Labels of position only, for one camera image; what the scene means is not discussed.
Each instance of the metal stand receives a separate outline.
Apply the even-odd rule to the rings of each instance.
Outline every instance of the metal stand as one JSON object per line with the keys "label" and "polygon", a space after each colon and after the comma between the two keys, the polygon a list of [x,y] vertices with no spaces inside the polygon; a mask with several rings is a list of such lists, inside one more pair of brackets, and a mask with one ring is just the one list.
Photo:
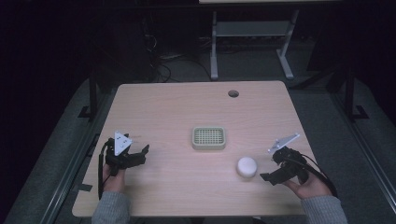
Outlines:
{"label": "metal stand", "polygon": [[291,36],[293,35],[294,27],[297,22],[299,10],[294,10],[293,15],[291,16],[291,20],[288,26],[288,30],[285,35],[285,43],[283,44],[281,49],[277,49],[277,57],[280,60],[280,64],[282,65],[283,72],[285,73],[286,78],[294,79],[294,75],[291,72],[288,60],[286,59],[286,51],[288,50],[289,43],[291,40]]}
{"label": "metal stand", "polygon": [[345,99],[345,102],[344,102],[346,116],[352,122],[355,122],[355,119],[368,119],[369,116],[364,111],[364,109],[363,109],[363,107],[361,105],[356,105],[356,108],[359,111],[359,114],[354,114],[353,113],[353,93],[354,93],[354,90],[355,90],[355,76],[353,75],[353,72],[349,68],[348,71],[347,71],[347,74],[346,74],[346,99]]}
{"label": "metal stand", "polygon": [[90,106],[82,107],[78,117],[89,118],[91,122],[93,121],[97,113],[96,81],[95,81],[94,72],[91,72],[89,82],[90,82]]}
{"label": "metal stand", "polygon": [[217,36],[285,36],[281,49],[277,49],[277,56],[282,65],[286,78],[293,79],[294,75],[286,59],[294,26],[299,10],[294,10],[290,21],[217,21],[217,12],[213,12],[212,21],[212,50],[210,53],[210,77],[218,80],[218,58],[216,54]]}

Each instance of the table top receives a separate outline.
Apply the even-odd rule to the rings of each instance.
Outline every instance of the table top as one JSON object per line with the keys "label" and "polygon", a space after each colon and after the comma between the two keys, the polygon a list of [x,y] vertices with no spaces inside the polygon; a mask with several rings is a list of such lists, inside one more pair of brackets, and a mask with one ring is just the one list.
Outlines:
{"label": "table top", "polygon": [[[239,96],[230,97],[229,91]],[[220,126],[223,150],[192,148],[192,129]],[[298,215],[300,200],[259,174],[278,168],[267,152],[276,139],[299,133],[288,147],[314,158],[288,91],[280,81],[121,85],[108,113],[73,207],[90,217],[98,204],[97,168],[101,147],[114,132],[134,140],[129,153],[149,144],[146,164],[126,171],[126,194],[136,217]],[[251,178],[236,172],[240,158],[258,164]]]}

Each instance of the black cable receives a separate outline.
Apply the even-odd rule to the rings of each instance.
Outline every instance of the black cable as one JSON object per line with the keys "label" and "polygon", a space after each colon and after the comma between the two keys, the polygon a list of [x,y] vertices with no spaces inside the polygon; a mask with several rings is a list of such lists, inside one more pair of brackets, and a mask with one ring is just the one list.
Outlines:
{"label": "black cable", "polygon": [[295,161],[295,160],[289,159],[289,158],[284,158],[284,160],[285,161],[291,161],[291,162],[294,162],[294,163],[297,163],[297,164],[303,166],[305,168],[305,170],[311,172],[313,175],[315,175],[317,178],[319,178],[329,188],[329,190],[332,192],[332,196],[338,198],[337,189],[336,189],[335,185],[332,183],[332,181],[328,177],[325,177],[320,172],[315,170],[312,166],[309,166],[307,164],[303,164],[303,163],[301,163],[299,161]]}
{"label": "black cable", "polygon": [[161,80],[163,80],[163,74],[161,74],[159,71],[157,71],[157,73],[158,73],[157,82],[159,83],[160,82],[160,78],[161,78]]}
{"label": "black cable", "polygon": [[218,49],[217,50],[218,54],[235,54],[248,50],[248,48],[243,49],[242,45],[237,44],[233,41],[230,41],[230,43],[227,46],[224,46],[223,44],[219,44],[217,46],[217,49]]}
{"label": "black cable", "polygon": [[173,62],[175,62],[175,61],[178,61],[178,62],[183,62],[183,61],[184,62],[193,62],[193,63],[196,63],[196,64],[200,65],[204,69],[204,71],[205,71],[206,75],[209,77],[209,79],[212,80],[209,72],[207,71],[207,69],[204,67],[203,64],[201,64],[199,62],[196,62],[195,60],[192,60],[192,59],[177,59],[177,60],[173,60]]}
{"label": "black cable", "polygon": [[171,69],[168,67],[168,66],[166,66],[166,65],[164,65],[164,64],[162,64],[162,63],[160,63],[159,64],[159,66],[162,66],[162,67],[164,67],[166,70],[168,70],[168,72],[169,72],[169,76],[166,78],[166,80],[163,80],[163,83],[165,83],[165,82],[167,82],[170,78],[171,78],[171,76],[172,76],[172,71],[171,71]]}
{"label": "black cable", "polygon": [[110,175],[106,178],[106,180],[103,182],[103,186],[105,185],[105,183],[107,182],[107,180],[110,178]]}
{"label": "black cable", "polygon": [[311,161],[318,167],[318,169],[320,170],[320,172],[323,173],[323,174],[326,176],[326,178],[329,179],[329,177],[327,176],[327,174],[324,173],[324,171],[318,166],[318,164],[317,164],[314,160],[312,160],[311,158],[309,158],[308,156],[306,156],[306,155],[304,155],[304,154],[301,154],[301,155],[304,156],[304,157],[306,157],[306,158],[308,158],[309,160],[311,160]]}
{"label": "black cable", "polygon": [[172,77],[170,77],[169,79],[172,80],[172,81],[175,81],[175,82],[181,82],[181,81],[179,81],[179,80],[177,80],[177,79],[174,79],[174,78],[172,78]]}
{"label": "black cable", "polygon": [[107,144],[104,144],[102,147],[102,150],[99,154],[99,162],[98,162],[98,196],[99,200],[102,198],[103,194],[103,153],[105,152],[105,148],[107,147]]}
{"label": "black cable", "polygon": [[179,55],[176,55],[176,56],[174,56],[172,58],[169,58],[169,59],[161,58],[161,57],[160,57],[160,59],[162,60],[162,63],[170,63],[170,62],[179,60],[180,58],[183,58],[183,57],[186,57],[186,55],[185,54],[179,54]]}

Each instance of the table leg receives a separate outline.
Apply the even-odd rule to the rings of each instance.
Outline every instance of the table leg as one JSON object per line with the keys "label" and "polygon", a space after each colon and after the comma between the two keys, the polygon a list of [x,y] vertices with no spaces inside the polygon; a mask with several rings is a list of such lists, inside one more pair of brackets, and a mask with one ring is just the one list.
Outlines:
{"label": "table leg", "polygon": [[288,60],[286,59],[286,52],[287,52],[288,47],[289,47],[291,36],[293,35],[293,30],[294,30],[294,26],[295,26],[296,21],[297,21],[298,13],[299,13],[298,9],[294,10],[293,15],[291,16],[291,20],[289,22],[288,29],[286,31],[285,43],[283,44],[281,49],[277,49],[276,50],[277,57],[279,58],[280,63],[281,63],[282,68],[283,68],[283,72],[285,73],[285,76],[288,79],[293,79],[294,75],[291,72]]}
{"label": "table leg", "polygon": [[212,51],[210,52],[210,78],[212,80],[218,80],[218,57],[216,55],[216,35],[217,35],[217,13],[213,12],[213,23],[212,23]]}

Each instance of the white perforated tray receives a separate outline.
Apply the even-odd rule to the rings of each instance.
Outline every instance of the white perforated tray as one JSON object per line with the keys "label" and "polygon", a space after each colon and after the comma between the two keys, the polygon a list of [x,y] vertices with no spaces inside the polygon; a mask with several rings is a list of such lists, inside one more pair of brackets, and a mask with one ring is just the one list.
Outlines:
{"label": "white perforated tray", "polygon": [[196,127],[192,130],[192,147],[196,150],[225,148],[225,132],[221,127]]}

